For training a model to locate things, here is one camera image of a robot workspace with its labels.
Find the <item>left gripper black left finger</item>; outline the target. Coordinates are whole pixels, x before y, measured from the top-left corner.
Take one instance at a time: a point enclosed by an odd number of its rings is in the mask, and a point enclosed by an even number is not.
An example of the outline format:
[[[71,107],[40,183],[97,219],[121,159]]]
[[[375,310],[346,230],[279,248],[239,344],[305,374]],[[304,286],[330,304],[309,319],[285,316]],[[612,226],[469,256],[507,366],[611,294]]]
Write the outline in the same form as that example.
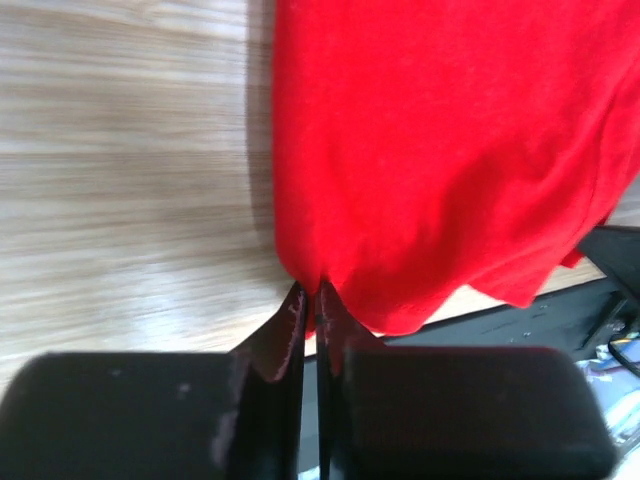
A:
[[[306,294],[227,353],[55,352],[1,401],[5,479],[293,479]]]

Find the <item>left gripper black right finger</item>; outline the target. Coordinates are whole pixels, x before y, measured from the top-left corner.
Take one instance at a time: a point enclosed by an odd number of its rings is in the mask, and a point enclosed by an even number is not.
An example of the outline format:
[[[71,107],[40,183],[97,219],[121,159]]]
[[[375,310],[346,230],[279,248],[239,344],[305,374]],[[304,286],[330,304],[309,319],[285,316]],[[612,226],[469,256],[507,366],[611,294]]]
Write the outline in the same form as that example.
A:
[[[324,479],[603,479],[616,449],[584,376],[542,347],[394,347],[322,282]]]

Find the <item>red t shirt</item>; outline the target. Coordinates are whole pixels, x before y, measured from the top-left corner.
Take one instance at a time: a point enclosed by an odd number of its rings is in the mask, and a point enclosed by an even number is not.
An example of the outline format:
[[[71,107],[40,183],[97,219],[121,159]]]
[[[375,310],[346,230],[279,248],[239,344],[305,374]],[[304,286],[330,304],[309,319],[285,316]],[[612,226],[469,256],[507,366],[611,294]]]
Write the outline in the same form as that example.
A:
[[[367,328],[531,304],[639,172],[635,1],[280,1],[275,243]]]

